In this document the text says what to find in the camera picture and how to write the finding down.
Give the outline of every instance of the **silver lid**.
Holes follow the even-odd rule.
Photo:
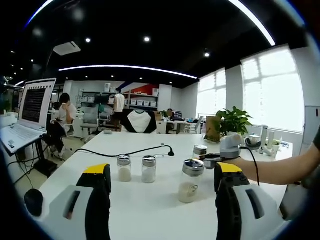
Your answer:
[[[206,155],[208,147],[204,145],[194,145],[193,153],[197,155]]]
[[[142,158],[142,165],[146,167],[154,167],[157,163],[155,156],[144,156]]]
[[[204,173],[205,163],[197,159],[188,159],[183,162],[182,172],[190,177],[197,177]]]
[[[131,157],[129,155],[121,154],[118,156],[117,162],[121,166],[127,166],[131,163]]]

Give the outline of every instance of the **ceiling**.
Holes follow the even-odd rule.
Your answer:
[[[123,0],[116,3],[55,0],[25,27],[44,2],[19,1],[12,3],[7,11],[11,18],[10,21],[4,19],[8,25],[1,48],[1,55],[7,61],[0,73],[13,77],[11,84],[39,76],[54,76],[58,83],[68,78],[172,83],[173,87],[185,88],[198,80],[143,69],[104,67],[60,72],[58,69],[129,65],[201,78],[219,68],[236,66],[241,59],[271,47],[247,16],[227,0]],[[305,46],[302,29],[274,3],[242,2],[260,19],[277,45]],[[15,12],[17,4],[24,9],[23,13]],[[149,43],[144,42],[145,36],[150,37]],[[71,41],[81,48],[80,52],[65,56],[52,52],[55,46]],[[210,52],[209,58],[204,57],[206,51]]]

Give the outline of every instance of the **glass jar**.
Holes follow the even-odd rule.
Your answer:
[[[188,204],[196,199],[204,170],[205,164],[203,161],[188,159],[183,162],[182,176],[178,190],[178,200],[180,202]]]
[[[151,184],[156,180],[157,158],[155,156],[144,156],[142,159],[142,182]]]
[[[131,181],[131,158],[129,155],[122,154],[117,158],[118,179],[120,182]]]
[[[208,147],[204,145],[194,145],[193,159],[200,159],[201,156],[207,155]]]

